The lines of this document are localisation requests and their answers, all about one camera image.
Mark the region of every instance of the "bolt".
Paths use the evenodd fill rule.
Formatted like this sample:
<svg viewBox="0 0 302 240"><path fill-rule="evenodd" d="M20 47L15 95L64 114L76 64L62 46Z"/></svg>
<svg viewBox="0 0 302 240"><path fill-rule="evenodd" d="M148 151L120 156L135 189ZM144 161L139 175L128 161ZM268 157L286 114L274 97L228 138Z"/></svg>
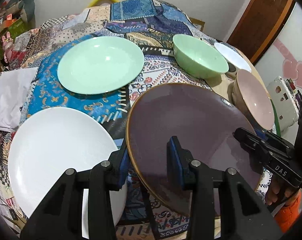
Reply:
<svg viewBox="0 0 302 240"><path fill-rule="evenodd" d="M235 175L237 173L237 171L236 171L235 168L229 168L228 173L231 174L231 175Z"/></svg>
<svg viewBox="0 0 302 240"><path fill-rule="evenodd" d="M101 166L102 167L108 167L111 163L109 161L102 161Z"/></svg>
<svg viewBox="0 0 302 240"><path fill-rule="evenodd" d="M200 164L201 164L201 162L198 161L198 160L193 160L193 161L191 161L191 165L192 165L192 166L198 167L198 166L200 166Z"/></svg>
<svg viewBox="0 0 302 240"><path fill-rule="evenodd" d="M74 169L67 169L66 171L65 171L65 174L66 175L72 175L74 173Z"/></svg>

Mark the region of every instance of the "patchwork tablecloth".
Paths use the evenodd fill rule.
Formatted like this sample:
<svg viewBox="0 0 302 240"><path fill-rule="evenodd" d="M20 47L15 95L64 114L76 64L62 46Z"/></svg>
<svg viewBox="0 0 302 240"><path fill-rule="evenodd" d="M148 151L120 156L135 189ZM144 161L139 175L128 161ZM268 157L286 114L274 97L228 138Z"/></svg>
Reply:
<svg viewBox="0 0 302 240"><path fill-rule="evenodd" d="M172 38L177 33L214 40L197 30L184 12L161 0L127 0L92 7L80 15L48 20L39 29L23 33L15 41L9 70L20 67L39 67L39 70L22 106L20 124L42 109L71 107L96 119L117 146L121 146L128 112L134 101L150 87L183 82L211 89L204 80L188 75L176 63ZM74 94L59 83L58 63L72 46L97 36L119 36L136 43L145 56L143 70L135 80L117 91L93 96ZM17 215L26 217L15 201L7 174L13 136L13 133L0 131L0 211L17 220ZM258 189L262 198L270 180L271 174L264 172ZM169 210L150 195L130 168L127 203L116 227L119 239L184 239L188 221L188 217Z"/></svg>

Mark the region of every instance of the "hand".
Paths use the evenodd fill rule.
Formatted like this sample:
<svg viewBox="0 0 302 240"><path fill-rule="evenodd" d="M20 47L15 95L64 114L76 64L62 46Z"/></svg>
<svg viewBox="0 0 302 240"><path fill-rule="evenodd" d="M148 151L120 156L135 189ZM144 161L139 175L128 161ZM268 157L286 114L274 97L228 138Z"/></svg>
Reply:
<svg viewBox="0 0 302 240"><path fill-rule="evenodd" d="M281 186L283 185L283 179L281 179L278 175L273 175L271 178L271 183L269 185L265 201L267 205L271 205L272 203L276 202L278 200L277 194L280 191ZM285 197L290 197L296 189L292 187L288 187L285 191ZM294 194L290 199L288 199L285 202L285 206L290 206L298 197L299 191L297 191L296 194Z"/></svg>

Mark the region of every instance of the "door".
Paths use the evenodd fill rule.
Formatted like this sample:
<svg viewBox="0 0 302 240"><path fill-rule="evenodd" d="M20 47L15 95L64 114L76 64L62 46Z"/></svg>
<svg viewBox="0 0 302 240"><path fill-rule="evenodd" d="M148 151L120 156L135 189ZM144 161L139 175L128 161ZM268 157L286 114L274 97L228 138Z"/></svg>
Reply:
<svg viewBox="0 0 302 240"><path fill-rule="evenodd" d="M294 3L294 0L251 0L227 42L255 64L281 31Z"/></svg>

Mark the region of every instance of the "white plate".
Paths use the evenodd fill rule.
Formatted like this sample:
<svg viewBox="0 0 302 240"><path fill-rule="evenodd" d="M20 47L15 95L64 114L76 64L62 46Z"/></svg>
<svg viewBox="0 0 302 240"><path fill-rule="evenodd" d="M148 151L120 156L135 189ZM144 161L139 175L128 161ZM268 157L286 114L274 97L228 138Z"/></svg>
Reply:
<svg viewBox="0 0 302 240"><path fill-rule="evenodd" d="M245 69L251 73L249 64L241 57L238 53L227 47L226 45L216 42L214 43L215 48L219 51L227 61L235 65L239 69Z"/></svg>
<svg viewBox="0 0 302 240"><path fill-rule="evenodd" d="M85 171L118 150L111 136L93 118L78 110L53 107L27 119L16 132L8 173L17 203L30 217L43 197L68 168ZM127 185L110 191L113 221L122 215ZM83 236L88 238L88 192L83 195Z"/></svg>

